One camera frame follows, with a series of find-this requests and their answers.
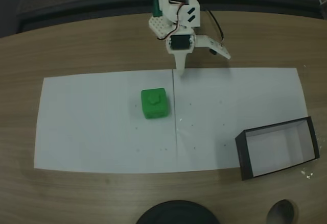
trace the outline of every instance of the knob on green cube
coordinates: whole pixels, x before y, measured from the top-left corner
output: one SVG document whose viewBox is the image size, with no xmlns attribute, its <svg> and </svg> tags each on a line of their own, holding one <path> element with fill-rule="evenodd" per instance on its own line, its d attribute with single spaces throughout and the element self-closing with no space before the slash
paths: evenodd
<svg viewBox="0 0 327 224">
<path fill-rule="evenodd" d="M 164 88 L 141 92 L 142 110 L 146 119 L 162 118 L 169 114 L 168 99 Z"/>
</svg>

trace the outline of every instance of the wooden table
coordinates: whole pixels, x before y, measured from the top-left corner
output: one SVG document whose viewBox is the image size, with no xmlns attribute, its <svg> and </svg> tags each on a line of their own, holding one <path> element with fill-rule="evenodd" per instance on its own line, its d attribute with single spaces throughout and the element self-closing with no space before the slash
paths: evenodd
<svg viewBox="0 0 327 224">
<path fill-rule="evenodd" d="M 175 65 L 148 29 L 149 14 L 72 22 L 0 39 L 0 222 L 136 223 L 158 203 L 189 200 L 209 208 L 221 223 L 266 223 L 272 205 L 286 198 L 297 205 L 298 223 L 326 223 L 327 22 L 266 13 L 215 14 L 232 59 L 200 48 L 186 66 L 296 67 L 320 159 L 248 181 L 241 181 L 238 168 L 148 175 L 34 169 L 44 77 Z M 217 33 L 205 13 L 201 30 Z"/>
</svg>

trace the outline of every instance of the black box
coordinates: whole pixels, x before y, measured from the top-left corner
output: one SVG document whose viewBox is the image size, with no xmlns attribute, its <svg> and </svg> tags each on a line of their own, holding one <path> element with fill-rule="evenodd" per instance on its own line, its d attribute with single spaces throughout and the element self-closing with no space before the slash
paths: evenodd
<svg viewBox="0 0 327 224">
<path fill-rule="evenodd" d="M 236 137 L 242 180 L 318 159 L 311 117 L 244 130 Z"/>
</svg>

